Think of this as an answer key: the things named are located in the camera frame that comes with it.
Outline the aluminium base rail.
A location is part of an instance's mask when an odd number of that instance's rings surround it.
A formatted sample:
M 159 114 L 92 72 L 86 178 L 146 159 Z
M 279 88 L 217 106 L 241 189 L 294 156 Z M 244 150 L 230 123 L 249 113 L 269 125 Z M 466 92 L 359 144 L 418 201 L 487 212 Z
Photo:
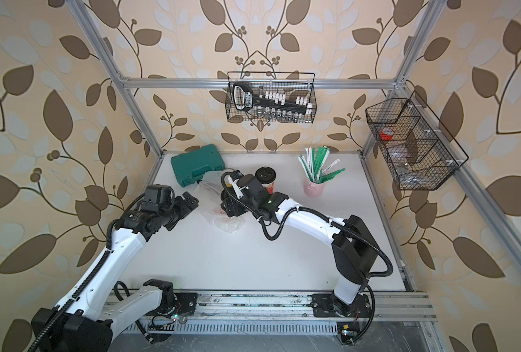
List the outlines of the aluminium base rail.
M 151 334 L 332 336 L 367 322 L 418 328 L 438 321 L 425 293 L 364 292 L 346 315 L 329 291 L 177 290 L 173 308 L 154 308 L 139 319 Z

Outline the green plastic tool case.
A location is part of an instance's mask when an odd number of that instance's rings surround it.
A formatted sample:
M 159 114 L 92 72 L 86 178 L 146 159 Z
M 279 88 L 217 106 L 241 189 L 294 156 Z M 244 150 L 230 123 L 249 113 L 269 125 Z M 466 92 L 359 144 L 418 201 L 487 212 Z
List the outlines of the green plastic tool case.
M 179 154 L 170 160 L 175 179 L 181 187 L 187 187 L 202 180 L 204 174 L 225 169 L 215 145 L 206 145 L 197 150 Z

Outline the black socket set holder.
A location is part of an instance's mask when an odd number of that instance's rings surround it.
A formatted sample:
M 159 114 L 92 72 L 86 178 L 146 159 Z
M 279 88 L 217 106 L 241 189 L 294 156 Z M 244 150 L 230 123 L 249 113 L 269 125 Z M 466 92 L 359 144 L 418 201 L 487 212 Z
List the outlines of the black socket set holder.
M 313 103 L 307 101 L 304 97 L 287 98 L 283 92 L 273 91 L 255 91 L 253 86 L 245 82 L 234 83 L 229 93 L 233 106 L 243 112 L 248 112 L 254 108 L 280 109 L 283 111 L 291 111 L 293 114 L 311 114 L 316 108 Z

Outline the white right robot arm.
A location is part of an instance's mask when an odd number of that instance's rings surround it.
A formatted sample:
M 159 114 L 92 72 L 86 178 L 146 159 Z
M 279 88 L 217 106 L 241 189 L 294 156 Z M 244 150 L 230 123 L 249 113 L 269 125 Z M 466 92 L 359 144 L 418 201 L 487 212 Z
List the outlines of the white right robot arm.
M 329 246 L 340 274 L 332 295 L 343 305 L 353 304 L 371 279 L 393 274 L 392 261 L 360 217 L 351 215 L 342 219 L 325 215 L 286 194 L 269 192 L 253 174 L 224 172 L 220 183 L 221 208 L 228 217 L 251 214 L 267 240 L 276 241 L 286 227 L 291 227 Z

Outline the red cup black lid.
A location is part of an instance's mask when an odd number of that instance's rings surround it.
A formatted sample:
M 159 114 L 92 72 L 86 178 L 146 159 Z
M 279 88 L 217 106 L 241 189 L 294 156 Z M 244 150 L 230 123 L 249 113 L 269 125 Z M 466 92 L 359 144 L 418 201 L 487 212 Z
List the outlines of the red cup black lid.
M 272 194 L 274 192 L 277 175 L 276 171 L 272 169 L 272 167 L 261 167 L 257 169 L 255 176 L 269 193 Z
M 215 205 L 212 209 L 212 214 L 215 216 L 227 216 L 227 213 L 220 205 Z

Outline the red item in basket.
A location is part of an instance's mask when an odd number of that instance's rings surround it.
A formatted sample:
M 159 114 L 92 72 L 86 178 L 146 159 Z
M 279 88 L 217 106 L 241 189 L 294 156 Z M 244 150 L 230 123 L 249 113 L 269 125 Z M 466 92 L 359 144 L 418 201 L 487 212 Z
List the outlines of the red item in basket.
M 383 128 L 379 132 L 379 137 L 384 142 L 389 142 L 395 136 L 395 131 L 391 128 Z

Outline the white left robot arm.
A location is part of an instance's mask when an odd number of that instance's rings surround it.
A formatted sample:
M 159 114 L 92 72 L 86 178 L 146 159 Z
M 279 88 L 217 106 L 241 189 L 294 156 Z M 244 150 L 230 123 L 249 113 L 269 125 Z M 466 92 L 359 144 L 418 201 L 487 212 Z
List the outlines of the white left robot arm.
M 121 218 L 112 221 L 106 245 L 77 284 L 52 308 L 41 308 L 32 319 L 35 340 L 30 351 L 107 351 L 114 339 L 152 312 L 172 322 L 183 317 L 171 282 L 148 280 L 135 293 L 106 307 L 128 264 L 162 228 L 174 227 L 199 205 L 185 192 L 177 196 L 169 186 L 151 185 Z

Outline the pink straw holder cup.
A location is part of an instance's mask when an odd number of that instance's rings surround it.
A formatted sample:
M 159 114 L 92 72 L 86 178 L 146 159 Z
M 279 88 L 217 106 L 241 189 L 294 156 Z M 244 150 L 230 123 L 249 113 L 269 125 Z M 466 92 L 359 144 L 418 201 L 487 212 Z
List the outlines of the pink straw holder cup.
M 311 198 L 319 198 L 322 196 L 324 188 L 324 183 L 313 183 L 309 180 L 306 180 L 304 183 L 304 193 Z

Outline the clear plastic carrier bag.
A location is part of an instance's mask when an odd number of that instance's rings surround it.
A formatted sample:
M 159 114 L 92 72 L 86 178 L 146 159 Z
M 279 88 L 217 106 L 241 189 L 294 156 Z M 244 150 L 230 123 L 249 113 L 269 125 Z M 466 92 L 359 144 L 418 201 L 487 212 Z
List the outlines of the clear plastic carrier bag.
M 222 209 L 221 183 L 222 171 L 206 172 L 194 190 L 194 196 L 199 199 L 199 207 L 203 218 L 211 225 L 226 233 L 237 233 L 244 224 L 240 218 L 230 218 Z

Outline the green white wrapped straws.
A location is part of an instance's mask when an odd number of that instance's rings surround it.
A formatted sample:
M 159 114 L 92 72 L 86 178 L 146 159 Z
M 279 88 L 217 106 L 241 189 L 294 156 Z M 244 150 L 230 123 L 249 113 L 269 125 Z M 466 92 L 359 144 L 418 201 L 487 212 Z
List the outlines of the green white wrapped straws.
M 335 161 L 326 165 L 330 154 L 331 149 L 327 146 L 323 146 L 306 148 L 305 153 L 298 156 L 305 176 L 311 183 L 326 183 L 346 171 L 345 168 L 334 170 L 334 167 L 340 163 L 339 159 L 335 159 Z

